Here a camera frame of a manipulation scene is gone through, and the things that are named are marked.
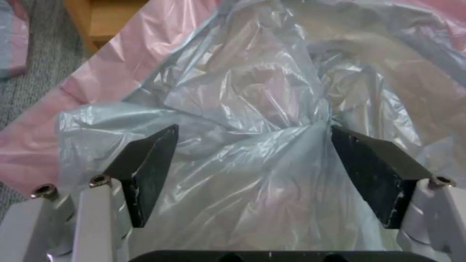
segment floor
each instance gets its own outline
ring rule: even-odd
[[[63,0],[20,0],[30,20],[28,69],[0,80],[0,130],[75,71],[84,59],[81,39]],[[24,198],[0,182],[0,222]]]

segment black jaw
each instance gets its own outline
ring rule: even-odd
[[[131,222],[143,228],[162,191],[178,142],[178,126],[130,142],[105,170],[121,181]]]
[[[336,152],[385,228],[400,228],[418,180],[432,174],[392,142],[332,126]]]

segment translucent plastic sheet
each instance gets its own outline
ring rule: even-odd
[[[128,103],[60,115],[62,186],[79,191],[129,141],[179,124],[133,254],[396,249],[394,232],[381,229],[348,179],[328,127],[393,141],[466,186],[466,60],[448,36],[461,22],[399,3],[224,3]]]

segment crumpled plastic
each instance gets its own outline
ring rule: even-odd
[[[0,131],[0,180],[25,196],[41,184],[56,184],[55,116],[125,98],[216,14],[216,0],[149,1],[109,43]]]
[[[0,79],[26,70],[29,18],[18,0],[0,0]]]
[[[466,187],[466,26],[445,13],[450,4],[434,6],[223,3],[126,103],[59,116],[60,185],[79,191],[128,142],[179,124],[163,191],[146,227],[133,231],[133,255],[397,249],[351,184],[329,125],[392,141]]]

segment wooden furniture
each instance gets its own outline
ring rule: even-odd
[[[148,0],[64,0],[87,52],[92,55],[123,28]]]

